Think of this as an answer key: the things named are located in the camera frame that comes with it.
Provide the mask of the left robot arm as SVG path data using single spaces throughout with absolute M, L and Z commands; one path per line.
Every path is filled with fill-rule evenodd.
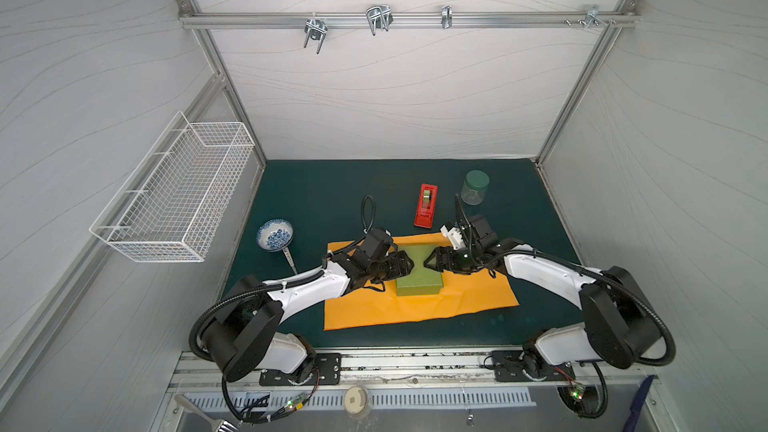
M 253 275 L 203 312 L 188 336 L 190 350 L 213 362 L 225 382 L 255 370 L 277 371 L 294 383 L 313 374 L 316 352 L 280 325 L 319 303 L 358 289 L 384 292 L 385 284 L 409 275 L 414 262 L 390 233 L 374 227 L 358 240 L 329 251 L 321 265 L 288 279 L 262 282 Z

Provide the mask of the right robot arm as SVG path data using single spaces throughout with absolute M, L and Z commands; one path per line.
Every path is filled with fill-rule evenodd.
M 501 239 L 481 215 L 448 223 L 441 233 L 449 243 L 427 256 L 426 268 L 463 275 L 502 273 L 545 289 L 581 311 L 580 322 L 544 331 L 513 359 L 528 379 L 544 381 L 571 362 L 605 362 L 625 370 L 634 364 L 663 367 L 674 361 L 677 348 L 671 329 L 628 270 L 590 268 L 514 238 Z

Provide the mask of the green gift box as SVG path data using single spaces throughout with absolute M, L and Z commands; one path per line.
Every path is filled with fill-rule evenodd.
M 413 261 L 411 273 L 396 280 L 396 295 L 399 297 L 439 294 L 443 288 L 443 275 L 424 266 L 434 251 L 435 245 L 408 245 L 403 250 Z

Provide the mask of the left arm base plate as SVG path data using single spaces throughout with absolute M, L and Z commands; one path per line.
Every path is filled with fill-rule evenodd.
M 291 373 L 272 369 L 263 370 L 259 377 L 259 385 L 263 387 L 338 385 L 341 362 L 340 353 L 312 353 Z

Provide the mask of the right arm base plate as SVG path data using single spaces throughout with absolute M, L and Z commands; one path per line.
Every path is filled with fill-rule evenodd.
M 534 350 L 493 350 L 481 363 L 496 382 L 573 383 L 572 370 L 565 364 L 551 365 Z

